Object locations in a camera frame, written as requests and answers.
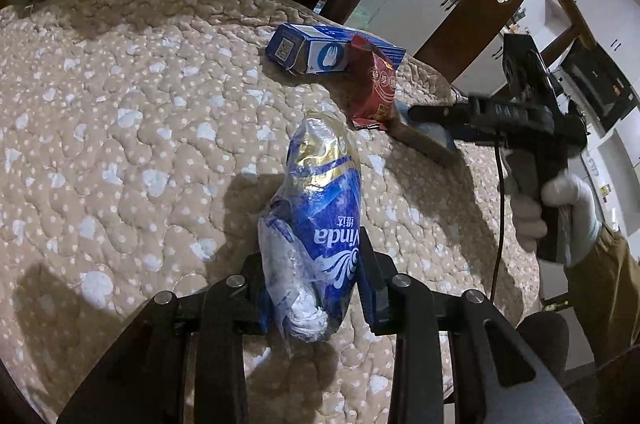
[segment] qr code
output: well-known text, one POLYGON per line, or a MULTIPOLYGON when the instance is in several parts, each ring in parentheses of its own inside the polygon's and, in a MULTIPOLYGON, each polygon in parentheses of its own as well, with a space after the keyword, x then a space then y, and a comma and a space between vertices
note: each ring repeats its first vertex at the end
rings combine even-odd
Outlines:
POLYGON ((283 38, 280 41, 280 45, 276 49, 276 58, 285 61, 289 57, 289 53, 291 53, 291 49, 293 49, 293 42, 283 38))

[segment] beige bedspread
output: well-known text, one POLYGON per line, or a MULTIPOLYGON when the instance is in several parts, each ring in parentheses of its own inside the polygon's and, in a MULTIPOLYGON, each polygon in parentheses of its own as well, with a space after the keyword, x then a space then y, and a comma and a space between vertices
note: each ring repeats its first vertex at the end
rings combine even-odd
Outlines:
MULTIPOLYGON (((154 293, 202 289, 257 250, 256 214, 282 181, 289 136, 308 109, 345 119, 349 82, 287 75, 264 47, 281 22, 323 21, 288 0, 0 12, 0 356, 46 418, 154 293)), ((413 59, 398 85, 407 102, 451 99, 413 59)), ((463 146, 466 163, 444 169, 386 133, 351 135, 374 247, 431 289, 489 289, 492 150, 463 146)), ((509 214, 503 262, 497 305, 517 322, 538 270, 509 214)), ((255 422, 386 422, 394 340, 370 333, 357 295, 329 343, 287 357, 272 335, 247 340, 245 355, 255 422)))

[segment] blue box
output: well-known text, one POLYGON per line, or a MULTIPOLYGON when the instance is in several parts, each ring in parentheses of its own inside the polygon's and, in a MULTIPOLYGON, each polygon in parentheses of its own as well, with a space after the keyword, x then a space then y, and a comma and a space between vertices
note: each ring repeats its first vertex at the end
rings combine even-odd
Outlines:
POLYGON ((283 68, 300 74, 343 71, 347 67, 345 45, 359 33, 385 54, 397 70, 406 49, 348 27, 281 24, 273 34, 266 53, 283 68))

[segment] red snack bag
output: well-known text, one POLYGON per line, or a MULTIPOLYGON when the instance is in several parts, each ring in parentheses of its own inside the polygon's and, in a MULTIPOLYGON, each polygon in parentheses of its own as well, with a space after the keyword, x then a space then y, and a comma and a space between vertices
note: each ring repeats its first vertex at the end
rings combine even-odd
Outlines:
POLYGON ((356 34, 348 46, 348 71, 358 80, 349 104, 349 118, 355 128, 386 130, 391 119, 396 72, 388 58, 369 40, 356 34))

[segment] silver screw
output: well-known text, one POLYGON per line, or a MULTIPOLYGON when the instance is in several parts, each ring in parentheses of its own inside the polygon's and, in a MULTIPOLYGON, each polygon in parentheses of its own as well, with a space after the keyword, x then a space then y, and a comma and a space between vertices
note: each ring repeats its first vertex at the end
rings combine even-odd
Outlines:
POLYGON ((465 292, 465 297, 471 303, 482 303, 484 301, 484 294, 482 294, 479 290, 470 289, 465 292))
POLYGON ((226 284, 233 289, 242 287, 244 285, 244 276, 242 274, 232 274, 226 279, 226 284))
POLYGON ((396 274, 391 281, 396 287, 409 287, 409 284, 411 283, 411 276, 407 276, 406 274, 396 274))
POLYGON ((158 305, 166 305, 172 298, 174 298, 173 293, 168 290, 162 290, 154 296, 154 301, 158 303, 158 305))

